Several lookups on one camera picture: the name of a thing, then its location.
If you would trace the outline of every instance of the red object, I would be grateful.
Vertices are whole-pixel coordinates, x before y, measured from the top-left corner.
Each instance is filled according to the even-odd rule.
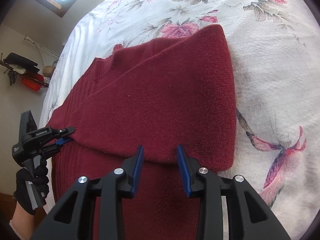
[[[115,48],[94,60],[48,125],[76,128],[53,159],[56,201],[79,176],[104,176],[142,144],[138,194],[123,200],[127,239],[195,239],[199,200],[183,192],[176,147],[214,171],[233,163],[236,103],[223,29]]]
[[[34,79],[36,79],[36,80],[39,80],[39,81],[42,81],[42,82],[44,81],[43,76],[38,74],[38,73],[35,74],[35,73],[28,72],[27,75],[32,77],[32,78],[34,78]],[[40,88],[41,88],[41,85],[35,83],[34,81],[32,81],[31,79],[29,79],[26,76],[22,77],[21,83],[24,84],[26,87],[34,90],[34,91],[39,91]]]

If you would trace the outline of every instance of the bed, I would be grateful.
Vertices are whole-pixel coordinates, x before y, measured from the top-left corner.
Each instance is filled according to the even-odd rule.
[[[110,56],[116,44],[186,37],[210,24],[223,27],[237,101],[234,164],[219,175],[243,175],[291,239],[300,239],[320,208],[320,27],[303,0],[106,0],[71,33],[40,127],[94,58]],[[48,161],[49,177],[51,168]]]

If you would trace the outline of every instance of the white wall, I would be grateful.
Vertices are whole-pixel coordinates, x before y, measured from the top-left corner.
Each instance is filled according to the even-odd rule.
[[[60,18],[34,0],[17,0],[4,24],[59,55],[78,21],[103,1],[77,0]]]
[[[5,25],[0,26],[0,53],[3,58],[10,52],[17,53],[36,63],[42,74],[42,65],[38,51],[32,43],[24,40],[24,36]],[[40,50],[45,65],[52,65],[57,58],[45,50]],[[6,68],[0,65],[0,192],[13,194],[15,191],[15,174],[20,167],[12,158],[11,148],[18,142],[20,115],[31,110],[39,124],[42,104],[47,89],[32,91],[20,83],[18,77],[15,84],[10,86],[9,77],[3,72]]]

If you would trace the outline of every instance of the sweater sleeve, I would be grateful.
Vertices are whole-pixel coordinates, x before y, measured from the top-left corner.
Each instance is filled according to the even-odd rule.
[[[17,235],[21,240],[25,240],[25,239],[17,232],[17,230],[13,227],[13,225],[12,225],[12,220],[10,220],[9,225],[11,226],[12,230],[16,233],[16,235]]]

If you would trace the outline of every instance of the gloved hand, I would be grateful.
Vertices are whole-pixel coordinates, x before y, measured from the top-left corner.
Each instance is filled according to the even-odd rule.
[[[49,193],[49,179],[47,177],[48,169],[47,169],[47,161],[41,159],[40,165],[35,168],[33,178],[29,171],[25,168],[19,170],[16,174],[17,178],[17,189],[13,193],[16,200],[23,207],[25,211],[27,211],[30,215],[35,215],[36,212],[32,209],[31,201],[28,195],[26,181],[31,181],[35,186],[37,191],[43,192],[44,196],[47,197]]]

